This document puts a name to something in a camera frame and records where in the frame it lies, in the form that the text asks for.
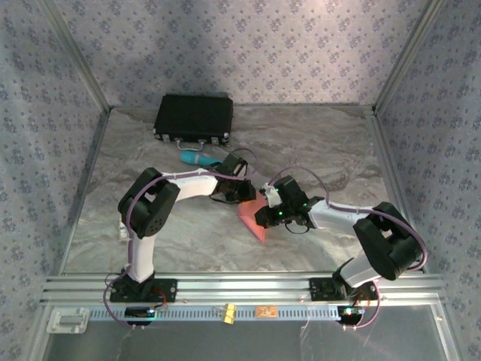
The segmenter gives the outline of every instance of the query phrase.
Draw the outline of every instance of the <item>metal frame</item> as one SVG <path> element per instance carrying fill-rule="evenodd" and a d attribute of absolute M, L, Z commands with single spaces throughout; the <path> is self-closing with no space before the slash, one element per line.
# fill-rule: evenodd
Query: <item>metal frame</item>
<path fill-rule="evenodd" d="M 310 278 L 329 278 L 327 272 L 157 274 L 177 279 L 173 305 L 348 305 L 349 301 L 310 301 Z M 379 280 L 383 306 L 434 305 L 446 298 L 439 275 L 408 272 L 396 281 Z M 40 304 L 49 306 L 103 305 L 105 275 L 51 277 Z M 113 305 L 127 306 L 125 303 Z"/>
<path fill-rule="evenodd" d="M 36 315 L 34 328 L 37 329 L 34 339 L 29 342 L 31 360 L 44 354 L 48 337 L 45 328 L 50 313 L 55 307 L 85 307 L 93 312 L 92 322 L 109 321 L 104 309 L 102 295 L 107 275 L 69 275 L 53 276 L 44 284 L 40 308 Z M 348 301 L 312 302 L 310 301 L 310 278 L 328 278 L 328 272 L 243 272 L 243 273 L 183 273 L 159 274 L 156 278 L 176 278 L 177 300 L 169 305 L 171 314 L 168 320 L 220 320 L 218 313 L 226 303 L 233 303 L 244 313 L 239 314 L 242 320 L 253 319 L 252 306 L 276 305 L 284 311 L 284 318 L 279 320 L 315 320 L 313 315 L 320 310 L 317 320 L 337 320 L 333 307 L 348 305 Z M 382 306 L 430 305 L 436 310 L 434 319 L 440 340 L 449 360 L 459 359 L 456 349 L 450 347 L 449 326 L 444 322 L 443 301 L 446 299 L 443 280 L 440 275 L 426 275 L 421 272 L 405 272 L 396 281 L 379 280 L 378 282 Z M 127 304 L 111 304 L 113 311 L 121 317 Z M 199 312 L 206 311 L 205 317 Z M 154 321 L 162 321 L 157 316 Z"/>
<path fill-rule="evenodd" d="M 65 52 L 70 56 L 74 67 L 78 70 L 80 77 L 90 91 L 97 106 L 104 112 L 110 111 L 110 105 L 108 104 L 107 98 L 105 98 L 104 92 L 102 92 L 100 84 L 95 79 L 92 69 L 90 69 L 89 64 L 83 57 L 82 51 L 74 40 L 74 36 L 71 34 L 56 4 L 53 0 L 38 0 L 38 4 L 62 43 L 62 46 L 65 48 Z"/>
<path fill-rule="evenodd" d="M 96 134 L 94 135 L 94 139 L 92 141 L 94 144 L 97 144 L 97 147 L 93 149 L 93 154 L 88 158 L 88 159 L 91 159 L 89 173 L 86 176 L 84 185 L 81 186 L 83 187 L 83 189 L 80 196 L 80 202 L 77 206 L 77 210 L 74 215 L 74 223 L 68 235 L 67 245 L 65 246 L 65 251 L 63 253 L 62 261 L 60 262 L 59 275 L 64 274 L 65 265 L 67 264 L 68 254 L 70 252 L 70 246 L 74 241 L 74 235 L 75 235 L 75 231 L 77 230 L 78 220 L 80 219 L 80 215 L 82 213 L 83 203 L 85 202 L 85 198 L 87 196 L 87 190 L 89 188 L 90 180 L 92 179 L 92 174 L 95 168 L 95 164 L 97 163 L 97 157 L 98 157 L 98 154 L 100 153 L 101 144 L 104 140 L 105 130 L 107 129 L 109 119 L 110 119 L 110 111 L 108 111 L 105 114 L 102 114 L 101 120 L 100 120 L 100 126 L 97 128 Z"/>
<path fill-rule="evenodd" d="M 407 70 L 413 62 L 418 49 L 425 40 L 428 30 L 437 19 L 437 15 L 443 8 L 444 3 L 445 0 L 428 0 L 422 9 L 422 12 L 416 21 L 416 25 L 414 26 L 410 37 L 406 40 L 398 60 L 392 67 L 388 79 L 384 83 L 383 88 L 377 96 L 377 99 L 374 103 L 376 115 L 382 114 L 386 109 L 387 104 L 391 100 L 404 75 L 407 73 Z"/>
<path fill-rule="evenodd" d="M 368 115 L 368 126 L 373 137 L 374 149 L 383 173 L 388 197 L 407 222 L 413 225 L 413 228 L 417 231 L 412 212 L 407 204 L 407 195 L 402 187 L 401 176 L 395 165 L 386 132 L 381 126 L 378 117 L 374 115 L 372 111 L 371 115 Z M 424 270 L 425 272 L 429 272 L 429 266 L 426 265 Z M 463 349 L 459 346 L 461 336 L 455 331 L 455 328 L 452 327 L 453 315 L 449 307 L 445 306 L 445 302 L 440 302 L 431 305 L 431 312 L 433 318 L 436 320 L 437 331 L 447 359 L 460 359 L 460 355 L 462 359 L 465 359 Z"/>

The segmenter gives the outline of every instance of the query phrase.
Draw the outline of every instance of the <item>red wire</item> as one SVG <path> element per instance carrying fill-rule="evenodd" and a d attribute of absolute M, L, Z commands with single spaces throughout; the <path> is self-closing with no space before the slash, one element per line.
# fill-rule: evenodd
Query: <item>red wire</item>
<path fill-rule="evenodd" d="M 368 307 L 369 307 L 369 305 L 371 304 L 371 300 L 369 299 L 368 295 L 367 295 L 364 291 L 362 291 L 362 290 L 359 290 L 359 291 L 358 291 L 358 296 L 355 298 L 355 301 L 354 301 L 354 303 L 352 304 L 352 307 L 355 307 L 355 306 L 357 305 L 357 303 L 358 303 L 359 301 L 361 301 L 361 296 L 364 296 L 364 297 L 367 299 L 367 301 L 368 301 Z M 357 322 L 357 324 L 354 325 L 354 326 L 357 327 L 358 325 L 361 325 L 361 322 L 362 322 L 362 319 L 363 319 L 363 318 L 364 318 L 364 314 L 361 314 L 361 318 L 359 319 L 359 321 Z"/>
<path fill-rule="evenodd" d="M 161 306 L 167 305 L 167 296 L 165 295 L 164 292 L 162 292 L 161 290 L 157 290 L 157 289 L 155 289 L 155 288 L 152 290 L 152 292 L 160 293 L 160 294 L 162 295 L 162 304 L 161 304 Z"/>

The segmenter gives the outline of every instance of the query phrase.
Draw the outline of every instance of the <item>patterned wallpaper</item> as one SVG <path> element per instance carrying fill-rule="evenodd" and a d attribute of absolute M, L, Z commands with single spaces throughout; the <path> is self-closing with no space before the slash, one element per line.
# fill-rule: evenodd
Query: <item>patterned wallpaper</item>
<path fill-rule="evenodd" d="M 426 0 L 66 0 L 113 106 L 170 93 L 373 104 Z"/>
<path fill-rule="evenodd" d="M 481 3 L 447 2 L 382 114 L 433 272 L 481 359 Z"/>
<path fill-rule="evenodd" d="M 36 2 L 0 2 L 0 359 L 25 359 L 100 110 Z"/>

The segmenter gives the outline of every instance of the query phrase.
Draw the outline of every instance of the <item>glass panel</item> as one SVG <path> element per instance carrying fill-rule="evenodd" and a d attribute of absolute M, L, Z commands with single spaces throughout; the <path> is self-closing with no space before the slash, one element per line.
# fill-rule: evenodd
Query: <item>glass panel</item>
<path fill-rule="evenodd" d="M 365 329 L 335 322 L 153 323 L 131 332 L 91 322 L 82 335 L 52 335 L 44 360 L 369 361 L 446 359 L 429 306 L 385 307 Z"/>
<path fill-rule="evenodd" d="M 127 254 L 119 232 L 119 200 L 145 168 L 197 168 L 180 161 L 175 144 L 154 138 L 155 118 L 155 110 L 112 112 L 65 272 L 118 272 Z M 387 200 L 360 108 L 240 106 L 234 109 L 232 128 L 228 148 L 209 145 L 203 154 L 223 159 L 228 149 L 254 150 L 259 157 L 253 178 L 257 189 L 277 170 L 299 164 L 325 180 L 336 202 L 377 205 Z M 245 157 L 252 159 L 248 153 Z M 308 196 L 324 196 L 309 174 L 292 174 Z M 357 239 L 332 230 L 293 235 L 283 226 L 268 229 L 262 244 L 237 217 L 237 205 L 198 197 L 174 206 L 156 237 L 154 266 L 158 272 L 334 271 L 360 249 Z"/>

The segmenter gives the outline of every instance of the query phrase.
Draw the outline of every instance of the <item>purple cable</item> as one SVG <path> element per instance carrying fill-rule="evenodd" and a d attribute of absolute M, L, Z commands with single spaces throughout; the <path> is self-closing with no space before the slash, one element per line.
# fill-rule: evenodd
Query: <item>purple cable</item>
<path fill-rule="evenodd" d="M 142 188 L 140 190 L 139 193 L 137 193 L 137 195 L 132 200 L 132 203 L 130 204 L 129 209 L 127 210 L 126 228 L 127 228 L 127 231 L 129 232 L 130 239 L 134 238 L 134 232 L 132 231 L 132 228 L 130 227 L 130 219 L 132 217 L 132 212 L 134 210 L 134 206 L 150 187 L 155 186 L 159 181 L 161 181 L 163 179 L 184 179 L 184 178 L 200 177 L 200 176 L 204 176 L 204 175 L 212 175 L 214 177 L 220 177 L 220 178 L 225 178 L 225 179 L 234 179 L 234 180 L 247 179 L 250 176 L 249 174 L 247 174 L 247 175 L 234 177 L 234 176 L 231 176 L 231 175 L 216 173 L 214 171 L 192 171 L 190 173 L 184 173 L 184 174 L 164 175 L 164 176 L 158 177 L 158 178 L 150 181 L 144 188 Z M 131 257 L 132 257 L 132 255 L 129 254 L 129 263 L 132 261 Z"/>
<path fill-rule="evenodd" d="M 414 265 L 413 267 L 409 267 L 407 270 L 408 271 L 416 271 L 416 270 L 422 268 L 423 265 L 426 264 L 426 261 L 428 260 L 428 248 L 426 247 L 426 243 L 422 240 L 422 238 L 418 235 L 418 233 L 414 229 L 409 227 L 402 220 L 399 220 L 398 218 L 393 217 L 393 216 L 391 216 L 389 214 L 386 214 L 384 212 L 376 211 L 374 209 L 345 208 L 345 207 L 339 207 L 337 205 L 333 205 L 333 204 L 330 204 L 330 203 L 328 203 L 328 206 L 331 207 L 332 209 L 335 209 L 337 211 L 342 211 L 342 212 L 376 214 L 377 216 L 380 216 L 382 218 L 386 218 L 387 220 L 390 220 L 391 222 L 396 223 L 398 226 L 403 227 L 417 240 L 417 242 L 419 243 L 419 246 L 421 247 L 421 251 L 422 251 L 421 261 L 417 265 Z"/>
<path fill-rule="evenodd" d="M 416 271 L 420 268 L 422 268 L 425 264 L 426 264 L 426 261 L 428 260 L 428 248 L 426 247 L 426 243 L 422 240 L 422 238 L 418 235 L 418 233 L 412 229 L 411 227 L 409 227 L 406 223 L 404 223 L 403 221 L 399 220 L 398 218 L 396 217 L 393 217 L 389 214 L 386 214 L 384 212 L 380 212 L 380 211 L 375 211 L 374 209 L 356 209 L 356 208 L 345 208 L 345 207 L 338 207 L 336 205 L 332 205 L 331 203 L 329 203 L 329 191 L 328 191 L 328 188 L 327 186 L 325 185 L 325 183 L 322 181 L 322 179 L 316 174 L 314 173 L 313 171 L 311 171 L 310 169 L 308 168 L 305 168 L 303 167 L 302 165 L 291 165 L 289 167 L 286 167 L 284 169 L 281 169 L 280 171 L 278 171 L 276 173 L 276 175 L 274 175 L 271 180 L 269 181 L 269 184 L 272 184 L 274 182 L 274 180 L 279 176 L 279 174 L 283 173 L 284 171 L 288 171 L 289 169 L 302 169 L 303 171 L 306 171 L 307 173 L 313 175 L 315 177 L 315 179 L 318 180 L 318 182 L 321 184 L 322 188 L 324 189 L 325 191 L 325 202 L 327 203 L 327 205 L 335 210 L 338 210 L 338 211 L 342 211 L 342 212 L 349 212 L 349 213 L 363 213 L 363 214 L 376 214 L 377 216 L 380 216 L 380 217 L 383 217 L 383 218 L 386 218 L 387 220 L 390 220 L 392 221 L 393 223 L 396 223 L 398 226 L 401 226 L 403 227 L 404 229 L 406 229 L 416 240 L 417 242 L 419 243 L 419 246 L 421 247 L 421 250 L 422 250 L 422 259 L 421 261 L 417 264 L 417 265 L 414 265 L 413 267 L 409 267 L 408 270 L 409 271 Z"/>
<path fill-rule="evenodd" d="M 379 314 L 379 310 L 381 309 L 381 294 L 379 292 L 379 287 L 377 286 L 377 281 L 374 281 L 373 285 L 376 288 L 376 293 L 377 293 L 376 310 L 374 311 L 373 316 L 369 319 L 368 322 L 363 323 L 362 325 L 355 325 L 355 326 L 353 326 L 353 328 L 355 327 L 356 329 L 361 329 L 362 327 L 366 327 L 366 326 L 371 325 L 374 322 L 374 320 L 376 319 L 377 315 Z"/>
<path fill-rule="evenodd" d="M 251 171 L 250 173 L 246 174 L 246 175 L 249 176 L 249 175 L 252 175 L 252 174 L 256 173 L 257 172 L 257 166 L 259 165 L 259 160 L 257 158 L 257 154 L 255 154 L 253 150 L 251 150 L 249 148 L 245 148 L 245 147 L 235 148 L 232 151 L 232 153 L 238 152 L 239 150 L 245 150 L 246 152 L 251 153 L 254 156 L 254 159 L 256 160 L 256 165 L 254 165 L 254 170 Z"/>
<path fill-rule="evenodd" d="M 107 310 L 108 314 L 110 315 L 110 317 L 113 318 L 114 321 L 116 321 L 119 325 L 123 326 L 123 327 L 126 327 L 128 329 L 135 329 L 135 325 L 129 325 L 127 322 L 125 321 L 122 321 L 120 320 L 112 311 L 112 309 L 110 308 L 110 306 L 108 305 L 108 302 L 107 302 L 107 293 L 109 290 L 112 289 L 112 286 L 115 282 L 117 282 L 118 280 L 122 279 L 122 277 L 124 277 L 125 275 L 127 275 L 127 273 L 129 272 L 129 269 L 130 269 L 130 265 L 127 266 L 126 270 L 124 272 L 122 272 L 122 274 L 118 275 L 116 278 L 114 278 L 108 285 L 107 287 L 105 287 L 105 290 L 104 290 L 104 296 L 103 296 L 103 301 L 104 301 L 104 305 L 105 305 L 105 309 Z"/>
<path fill-rule="evenodd" d="M 327 204 L 329 204 L 329 191 L 328 191 L 328 188 L 327 186 L 325 185 L 325 183 L 322 181 L 322 179 L 319 177 L 319 175 L 317 175 L 316 173 L 314 173 L 313 171 L 311 171 L 309 168 L 306 168 L 306 167 L 303 167 L 302 165 L 291 165 L 289 167 L 285 167 L 283 169 L 281 169 L 280 171 L 278 171 L 276 173 L 276 175 L 274 175 L 271 180 L 269 181 L 269 185 L 271 185 L 274 180 L 279 177 L 279 175 L 285 171 L 288 171 L 289 169 L 302 169 L 303 171 L 306 171 L 307 173 L 311 174 L 313 177 L 315 177 L 315 179 L 317 179 L 317 181 L 319 182 L 319 184 L 321 185 L 321 187 L 324 189 L 324 192 L 325 192 L 325 201 Z"/>

